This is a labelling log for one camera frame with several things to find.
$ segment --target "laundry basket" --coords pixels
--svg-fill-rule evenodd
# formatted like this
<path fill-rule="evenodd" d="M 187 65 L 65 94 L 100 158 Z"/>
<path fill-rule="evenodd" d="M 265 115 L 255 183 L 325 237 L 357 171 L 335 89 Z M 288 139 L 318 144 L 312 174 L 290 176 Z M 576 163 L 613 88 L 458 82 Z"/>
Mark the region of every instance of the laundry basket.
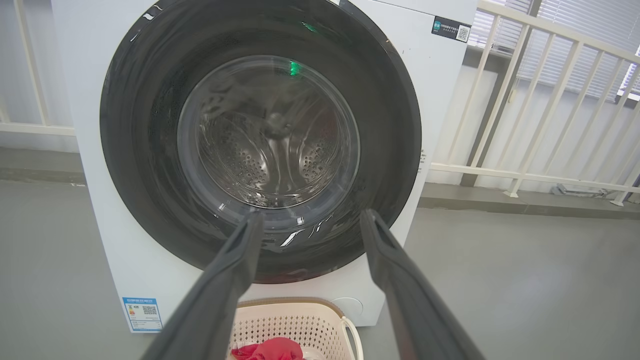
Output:
<path fill-rule="evenodd" d="M 351 331 L 356 354 L 347 328 Z M 279 337 L 299 343 L 303 357 L 308 359 L 364 359 L 356 327 L 331 302 L 315 298 L 282 298 L 238 304 L 229 352 L 237 344 L 263 343 Z"/>

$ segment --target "white railing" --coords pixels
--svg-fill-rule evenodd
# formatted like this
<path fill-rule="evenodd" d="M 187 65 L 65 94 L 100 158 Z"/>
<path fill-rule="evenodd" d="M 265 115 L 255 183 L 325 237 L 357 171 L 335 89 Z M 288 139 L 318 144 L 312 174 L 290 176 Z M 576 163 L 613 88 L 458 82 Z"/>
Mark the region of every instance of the white railing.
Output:
<path fill-rule="evenodd" d="M 24 1 L 13 0 L 13 4 L 15 6 L 15 14 L 18 20 L 18 27 L 20 29 L 22 47 L 24 49 L 24 54 L 26 55 L 26 65 L 29 69 L 31 86 L 33 87 L 33 91 L 35 93 L 41 124 L 12 122 L 11 119 L 9 119 L 7 111 L 0 108 L 0 131 L 7 131 L 11 133 L 75 136 L 76 134 L 73 127 L 55 126 L 52 125 L 49 121 L 49 111 L 45 102 L 44 91 L 42 90 L 42 81 L 38 73 L 38 67 L 36 65 L 35 55 L 33 53 L 33 44 L 31 43 L 29 28 L 27 26 L 27 19 L 24 11 Z"/>
<path fill-rule="evenodd" d="M 502 178 L 511 179 L 511 184 L 508 186 L 508 189 L 505 191 L 505 194 L 509 195 L 510 197 L 518 197 L 517 192 L 523 181 L 562 183 L 567 185 L 587 186 L 590 188 L 602 188 L 602 189 L 620 191 L 620 194 L 616 197 L 616 200 L 613 201 L 613 203 L 620 206 L 621 206 L 621 201 L 626 197 L 628 193 L 630 192 L 640 193 L 640 188 L 633 187 L 635 180 L 640 176 L 640 162 L 635 164 L 635 166 L 633 166 L 633 164 L 637 161 L 636 152 L 640 148 L 640 140 L 636 139 L 637 143 L 635 144 L 635 146 L 632 146 L 631 150 L 628 150 L 628 149 L 623 150 L 621 146 L 623 142 L 631 140 L 627 138 L 627 136 L 630 134 L 629 132 L 630 126 L 632 124 L 635 124 L 637 115 L 638 113 L 640 113 L 640 106 L 636 106 L 634 108 L 631 120 L 628 121 L 626 126 L 621 127 L 620 131 L 623 133 L 621 133 L 621 135 L 618 137 L 617 140 L 619 141 L 615 141 L 612 147 L 603 146 L 604 140 L 609 136 L 609 133 L 611 131 L 614 131 L 614 128 L 616 131 L 618 130 L 618 127 L 614 125 L 617 124 L 616 121 L 620 117 L 620 113 L 625 105 L 627 98 L 629 97 L 629 93 L 632 86 L 627 87 L 627 89 L 624 91 L 624 94 L 621 96 L 618 103 L 615 105 L 615 109 L 612 111 L 611 116 L 609 117 L 609 120 L 608 120 L 609 122 L 607 124 L 606 130 L 603 133 L 601 133 L 600 136 L 598 136 L 597 134 L 594 134 L 593 132 L 593 125 L 596 122 L 598 116 L 601 115 L 601 110 L 603 108 L 603 105 L 605 104 L 606 94 L 608 93 L 609 89 L 612 88 L 612 86 L 618 85 L 618 84 L 614 84 L 614 80 L 615 80 L 616 74 L 621 69 L 623 62 L 628 61 L 630 63 L 638 64 L 640 63 L 640 57 L 636 56 L 633 53 L 618 49 L 613 45 L 606 44 L 605 42 L 581 35 L 580 33 L 573 31 L 571 29 L 568 29 L 564 26 L 555 24 L 545 19 L 540 19 L 537 17 L 526 15 L 524 13 L 517 12 L 515 10 L 506 8 L 505 6 L 501 6 L 495 3 L 490 3 L 485 0 L 480 0 L 478 4 L 478 8 L 482 12 L 490 13 L 495 16 L 493 20 L 493 25 L 488 35 L 487 43 L 484 47 L 477 72 L 475 74 L 473 83 L 471 85 L 471 91 L 469 93 L 469 96 L 467 97 L 465 107 L 462 112 L 462 116 L 460 118 L 460 123 L 458 124 L 453 134 L 451 147 L 447 152 L 447 156 L 440 157 L 441 159 L 445 158 L 446 160 L 444 162 L 432 163 L 431 169 L 445 171 L 445 172 L 476 174 L 480 176 L 492 176 L 492 177 L 502 177 Z M 492 50 L 492 43 L 495 40 L 497 28 L 499 26 L 498 24 L 501 19 L 510 19 L 512 21 L 520 23 L 522 25 L 522 32 L 520 34 L 520 38 L 518 39 L 518 42 L 514 49 L 511 62 L 508 65 L 506 75 L 504 77 L 504 81 L 502 82 L 502 84 L 499 84 L 500 88 L 499 88 L 497 100 L 495 101 L 495 103 L 492 104 L 493 106 L 492 112 L 489 116 L 488 123 L 482 133 L 482 137 L 480 138 L 479 145 L 477 146 L 475 153 L 469 154 L 469 159 L 472 159 L 472 161 L 470 162 L 470 165 L 466 166 L 466 165 L 455 164 L 456 155 L 458 154 L 458 152 L 460 152 L 460 148 L 466 147 L 466 145 L 468 145 L 460 141 L 461 133 L 463 132 L 465 127 L 473 126 L 473 124 L 470 124 L 470 121 L 469 121 L 470 113 L 472 112 L 471 110 L 472 103 L 474 102 L 474 100 L 476 100 L 476 98 L 479 95 L 481 95 L 479 94 L 482 92 L 482 91 L 479 91 L 479 84 L 481 83 L 481 79 L 483 75 L 486 75 L 486 72 L 484 71 L 484 66 L 486 64 L 487 59 L 489 58 L 490 51 Z M 526 34 L 530 29 L 538 29 L 540 31 L 544 31 L 548 33 L 549 36 L 548 36 L 546 46 L 542 51 L 540 62 L 538 64 L 538 67 L 534 71 L 531 82 L 529 83 L 529 87 L 524 95 L 522 105 L 518 110 L 518 115 L 516 116 L 515 121 L 511 126 L 511 129 L 508 129 L 508 131 L 504 129 L 505 131 L 503 133 L 504 134 L 508 133 L 508 136 L 506 137 L 505 145 L 501 149 L 502 150 L 501 153 L 499 154 L 499 156 L 498 155 L 495 156 L 497 157 L 497 161 L 494 161 L 494 165 L 492 167 L 486 167 L 486 161 L 483 164 L 484 167 L 479 167 L 478 163 L 479 163 L 481 154 L 483 153 L 485 146 L 487 146 L 487 139 L 490 135 L 490 131 L 494 125 L 494 122 L 496 121 L 496 116 L 499 112 L 499 108 L 502 103 L 502 100 L 507 95 L 506 92 L 509 88 L 509 80 L 512 77 L 513 72 L 516 71 L 517 59 L 523 50 L 523 44 L 525 42 Z M 513 155 L 513 152 L 510 151 L 510 148 L 514 147 L 513 143 L 515 139 L 516 130 L 518 129 L 519 126 L 520 127 L 524 126 L 523 123 L 526 122 L 526 120 L 528 120 L 528 115 L 530 112 L 531 100 L 534 95 L 534 90 L 536 88 L 536 85 L 538 84 L 540 74 L 542 73 L 543 67 L 545 65 L 545 61 L 547 60 L 547 56 L 549 55 L 551 47 L 554 41 L 556 41 L 558 38 L 567 39 L 572 43 L 569 55 L 566 59 L 566 63 L 564 64 L 563 70 L 560 73 L 560 76 L 553 88 L 553 91 L 548 97 L 548 102 L 544 108 L 544 111 L 542 113 L 540 120 L 537 123 L 536 129 L 532 133 L 531 140 L 529 141 L 529 144 L 526 150 L 524 151 L 524 155 L 519 160 L 517 160 L 518 164 L 515 169 L 506 170 L 504 169 L 505 157 L 507 155 L 508 156 Z M 585 47 L 590 47 L 598 51 L 596 60 L 593 64 L 592 69 L 588 74 L 588 78 L 584 82 L 584 86 L 582 90 L 577 95 L 575 104 L 573 105 L 573 108 L 568 118 L 566 119 L 566 122 L 564 123 L 564 127 L 562 128 L 557 138 L 557 141 L 555 142 L 555 145 L 552 146 L 552 150 L 549 157 L 546 158 L 546 164 L 543 166 L 542 170 L 540 170 L 540 167 L 538 167 L 537 171 L 534 172 L 531 168 L 534 157 L 540 150 L 541 142 L 547 133 L 549 125 L 552 121 L 552 117 L 556 112 L 559 101 L 561 100 L 561 97 L 564 93 L 565 86 L 567 85 L 567 82 L 572 73 L 574 65 L 576 64 L 576 61 L 580 56 L 580 52 Z M 561 155 L 559 151 L 560 148 L 563 145 L 565 145 L 565 147 L 567 146 L 566 144 L 567 134 L 570 132 L 570 129 L 575 127 L 576 119 L 578 118 L 577 114 L 579 113 L 580 106 L 585 98 L 585 95 L 587 94 L 589 85 L 593 80 L 594 75 L 596 74 L 596 70 L 598 69 L 598 66 L 600 65 L 600 61 L 602 60 L 602 57 L 604 54 L 608 54 L 609 56 L 615 56 L 618 59 L 616 70 L 613 72 L 611 76 L 611 80 L 608 82 L 608 84 L 606 84 L 605 92 L 602 94 L 602 96 L 599 98 L 598 102 L 596 103 L 595 109 L 591 113 L 590 118 L 586 123 L 584 130 L 582 131 L 582 134 L 580 135 L 579 139 L 575 143 L 575 146 L 573 147 L 573 151 L 571 152 L 571 155 L 568 157 L 568 159 L 566 159 L 564 156 L 562 158 L 562 160 L 566 160 L 566 163 L 565 163 L 566 168 L 574 167 L 577 155 L 584 154 L 581 151 L 586 149 L 585 141 L 588 138 L 597 136 L 597 140 L 595 141 L 595 143 L 589 143 L 589 148 L 591 149 L 589 159 L 587 160 L 582 170 L 579 172 L 578 176 L 568 176 L 566 174 L 562 174 L 562 171 L 560 171 L 560 174 L 556 176 L 552 176 L 549 174 L 550 168 L 552 164 L 557 163 L 559 161 L 559 158 L 560 158 L 559 155 Z M 636 67 L 636 71 L 633 73 L 632 79 L 629 82 L 630 84 L 634 84 L 636 82 L 638 74 L 640 74 L 640 67 Z M 604 164 L 600 165 L 595 160 L 601 158 L 602 156 L 605 156 L 605 161 L 604 161 Z M 614 166 L 616 162 L 607 161 L 614 158 L 616 159 L 616 161 L 618 161 L 619 159 L 624 159 L 622 161 L 623 165 L 622 166 L 618 165 L 616 167 Z M 591 176 L 591 178 L 589 178 L 588 174 L 593 170 L 596 170 L 596 174 L 595 176 Z M 609 181 L 605 181 L 604 180 L 605 177 L 609 177 L 609 176 L 612 177 L 612 179 L 610 179 Z"/>

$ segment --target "white basket handle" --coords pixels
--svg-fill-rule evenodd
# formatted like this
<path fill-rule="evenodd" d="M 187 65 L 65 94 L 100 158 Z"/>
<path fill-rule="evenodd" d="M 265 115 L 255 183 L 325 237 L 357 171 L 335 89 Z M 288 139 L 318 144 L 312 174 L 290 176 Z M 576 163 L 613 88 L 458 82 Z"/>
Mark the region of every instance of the white basket handle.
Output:
<path fill-rule="evenodd" d="M 347 347 L 349 348 L 349 354 L 351 355 L 351 360 L 364 360 L 364 352 L 362 351 L 362 342 L 360 341 L 360 335 L 358 334 L 358 330 L 356 326 L 353 325 L 353 322 L 349 320 L 346 316 L 342 317 L 340 321 L 342 325 L 342 331 L 344 332 L 344 337 L 347 340 Z M 353 342 L 356 343 L 356 353 L 357 357 L 353 354 L 353 349 L 351 348 L 351 342 L 349 341 L 349 334 L 347 333 L 347 328 L 351 331 L 353 335 Z"/>

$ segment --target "washing machine door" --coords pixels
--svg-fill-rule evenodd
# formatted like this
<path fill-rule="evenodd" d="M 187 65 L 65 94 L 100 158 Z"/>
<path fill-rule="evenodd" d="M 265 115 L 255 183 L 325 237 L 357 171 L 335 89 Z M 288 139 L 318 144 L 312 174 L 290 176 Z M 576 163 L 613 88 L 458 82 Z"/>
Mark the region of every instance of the washing machine door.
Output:
<path fill-rule="evenodd" d="M 358 214 L 396 219 L 420 131 L 400 56 L 347 1 L 160 1 L 116 50 L 100 104 L 113 183 L 149 235 L 204 268 L 262 211 L 261 283 L 362 255 Z"/>

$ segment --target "black sticker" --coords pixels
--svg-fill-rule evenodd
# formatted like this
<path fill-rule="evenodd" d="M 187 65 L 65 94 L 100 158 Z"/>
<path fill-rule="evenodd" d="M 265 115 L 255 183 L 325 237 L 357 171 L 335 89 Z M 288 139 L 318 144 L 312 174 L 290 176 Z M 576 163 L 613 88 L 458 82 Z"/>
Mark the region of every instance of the black sticker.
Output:
<path fill-rule="evenodd" d="M 440 35 L 445 38 L 452 38 L 464 43 L 469 40 L 469 33 L 471 32 L 471 25 L 464 24 L 455 20 L 445 19 L 443 17 L 436 16 L 433 21 L 432 34 Z"/>

